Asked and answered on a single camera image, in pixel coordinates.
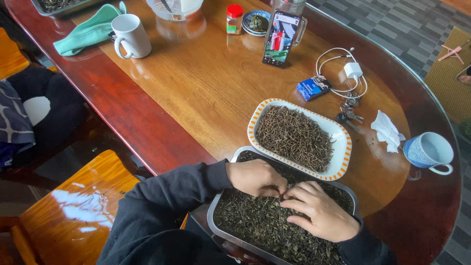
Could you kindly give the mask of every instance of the person's left hand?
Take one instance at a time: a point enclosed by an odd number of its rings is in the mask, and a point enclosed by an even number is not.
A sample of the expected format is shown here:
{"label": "person's left hand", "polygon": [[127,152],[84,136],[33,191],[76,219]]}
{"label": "person's left hand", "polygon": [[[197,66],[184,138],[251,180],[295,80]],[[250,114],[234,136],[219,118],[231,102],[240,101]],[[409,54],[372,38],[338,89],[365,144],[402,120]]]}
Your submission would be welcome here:
{"label": "person's left hand", "polygon": [[226,171],[234,188],[255,197],[278,198],[286,191],[288,185],[284,177],[261,159],[226,163]]}

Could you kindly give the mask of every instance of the blue mug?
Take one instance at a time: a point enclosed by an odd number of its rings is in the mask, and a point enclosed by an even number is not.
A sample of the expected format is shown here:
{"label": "blue mug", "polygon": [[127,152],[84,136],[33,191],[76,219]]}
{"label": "blue mug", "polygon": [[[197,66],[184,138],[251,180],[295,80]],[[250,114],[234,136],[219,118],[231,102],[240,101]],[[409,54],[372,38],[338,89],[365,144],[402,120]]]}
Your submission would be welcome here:
{"label": "blue mug", "polygon": [[[407,160],[414,166],[428,168],[440,175],[448,175],[453,172],[453,167],[450,165],[454,156],[453,148],[440,134],[424,132],[407,140],[403,150]],[[448,171],[443,172],[435,169],[435,166],[438,165],[448,167]]]}

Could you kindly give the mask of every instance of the tissue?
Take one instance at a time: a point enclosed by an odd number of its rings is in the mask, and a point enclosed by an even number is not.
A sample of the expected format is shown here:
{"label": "tissue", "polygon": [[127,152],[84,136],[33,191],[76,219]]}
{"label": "tissue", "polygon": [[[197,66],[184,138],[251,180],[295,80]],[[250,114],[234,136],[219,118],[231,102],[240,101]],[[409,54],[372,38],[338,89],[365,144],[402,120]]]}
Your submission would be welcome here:
{"label": "tissue", "polygon": [[388,152],[398,153],[399,144],[406,139],[403,134],[399,133],[394,124],[392,124],[391,119],[380,110],[378,110],[376,120],[371,123],[371,129],[378,132],[378,141],[388,143]]}

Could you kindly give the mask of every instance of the orange striped border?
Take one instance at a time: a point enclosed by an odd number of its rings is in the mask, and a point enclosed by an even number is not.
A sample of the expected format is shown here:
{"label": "orange striped border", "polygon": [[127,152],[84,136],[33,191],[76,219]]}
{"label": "orange striped border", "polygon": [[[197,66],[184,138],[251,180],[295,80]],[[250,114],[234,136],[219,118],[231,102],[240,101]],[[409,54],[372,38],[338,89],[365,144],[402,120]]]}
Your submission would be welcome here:
{"label": "orange striped border", "polygon": [[[257,131],[257,127],[258,127],[258,121],[259,121],[259,117],[261,115],[263,115],[263,111],[269,107],[269,106],[272,106],[272,105],[277,105],[277,104],[274,104],[275,102],[277,101],[282,101],[282,102],[285,102],[287,104],[290,104],[290,105],[293,105],[294,107],[300,109],[300,110],[303,110],[305,112],[309,112],[311,114],[314,114],[316,116],[319,116],[319,117],[322,117],[323,119],[326,119],[330,122],[332,122],[333,124],[339,126],[341,128],[341,130],[343,131],[343,133],[345,134],[345,137],[347,139],[347,147],[345,149],[345,153],[344,153],[344,157],[343,157],[343,160],[342,160],[342,163],[341,163],[341,167],[340,167],[340,170],[334,174],[334,175],[323,175],[323,174],[319,174],[319,173],[316,173],[315,171],[313,171],[312,169],[309,169],[309,168],[304,168],[303,166],[301,165],[296,165],[295,162],[285,158],[285,157],[282,157],[280,156],[279,154],[276,154],[274,152],[271,152],[270,150],[268,149],[265,149],[263,146],[260,145],[257,137],[255,137],[255,132]],[[247,136],[249,137],[249,140],[251,142],[251,144],[256,148],[258,149],[260,152],[264,152],[266,153],[268,156],[274,158],[274,159],[277,159],[277,160],[280,160],[280,162],[284,163],[284,164],[287,164],[295,169],[299,169],[301,171],[303,171],[304,173],[306,174],[309,174],[315,178],[318,178],[320,180],[324,180],[324,181],[335,181],[339,178],[341,178],[347,171],[347,168],[348,168],[348,165],[349,165],[349,162],[350,162],[350,156],[351,156],[351,152],[352,152],[352,139],[349,135],[349,133],[347,132],[347,130],[345,130],[345,128],[340,125],[339,123],[327,118],[327,117],[324,117],[320,114],[317,114],[311,110],[308,110],[308,109],[305,109],[303,107],[300,107],[298,105],[295,105],[291,102],[288,102],[284,99],[276,99],[276,98],[271,98],[271,99],[267,99],[267,100],[264,100],[262,101],[256,108],[255,112],[253,113],[252,117],[251,117],[251,120],[249,122],[249,125],[247,127]]]}

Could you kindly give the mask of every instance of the smartphone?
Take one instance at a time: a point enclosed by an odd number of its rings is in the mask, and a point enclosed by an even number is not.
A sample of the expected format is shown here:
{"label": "smartphone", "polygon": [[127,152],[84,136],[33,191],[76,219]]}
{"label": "smartphone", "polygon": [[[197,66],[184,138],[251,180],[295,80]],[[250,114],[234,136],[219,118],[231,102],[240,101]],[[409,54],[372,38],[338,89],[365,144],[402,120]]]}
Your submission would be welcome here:
{"label": "smartphone", "polygon": [[276,10],[274,16],[262,63],[283,68],[301,17],[283,10]]}

